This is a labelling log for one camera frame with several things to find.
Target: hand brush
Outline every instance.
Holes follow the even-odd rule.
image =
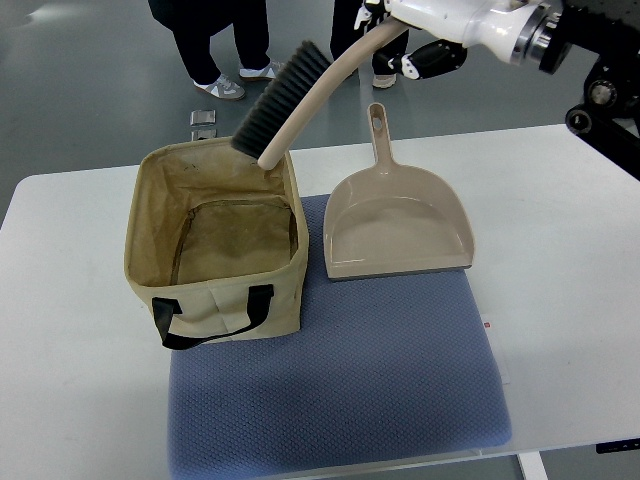
[[[258,98],[231,138],[231,146],[251,157],[260,157],[330,64],[313,42],[303,42]]]
[[[312,42],[304,42],[249,111],[231,145],[271,170],[342,81],[408,28],[389,17],[333,63]]]

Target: brush bristles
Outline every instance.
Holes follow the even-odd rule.
[[[330,64],[313,42],[303,42],[258,98],[231,138],[231,146],[259,158]]]

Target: black pants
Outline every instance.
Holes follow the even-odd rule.
[[[260,70],[269,64],[266,0],[209,0],[184,12],[173,25],[173,36],[189,76],[208,85],[220,76],[209,51],[211,37],[233,25],[233,36],[244,68]]]
[[[364,35],[364,26],[358,30],[353,29],[356,21],[358,9],[362,6],[362,0],[335,0],[333,3],[333,25],[331,27],[331,55],[337,59],[353,43]],[[406,31],[388,45],[382,47],[379,52],[387,57],[395,57],[404,54],[409,43],[409,32]],[[386,63],[382,62],[374,55],[371,61],[373,73],[376,75],[391,75],[391,70]]]

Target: beige storage bag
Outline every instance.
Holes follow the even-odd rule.
[[[167,348],[300,329],[309,232],[291,157],[265,172],[229,141],[170,145],[138,171],[125,275]]]

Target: gray floor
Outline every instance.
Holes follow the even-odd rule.
[[[331,2],[269,0],[272,58],[287,60],[304,39],[328,53]],[[410,49],[432,39],[411,33]],[[237,79],[230,29],[212,42],[221,69]],[[574,48],[560,71],[510,67],[483,47],[460,71],[428,81],[371,88],[371,67],[341,85],[293,148],[369,142],[366,106],[385,104],[393,139],[562,123],[580,100],[595,56]],[[264,84],[222,102],[192,86],[170,32],[145,0],[0,0],[0,220],[16,185],[42,173],[138,164],[190,139],[189,113],[215,109],[218,136],[232,135]],[[543,454],[551,480],[640,478],[640,454],[596,455],[593,447]],[[503,458],[356,476],[370,479],[522,478]]]

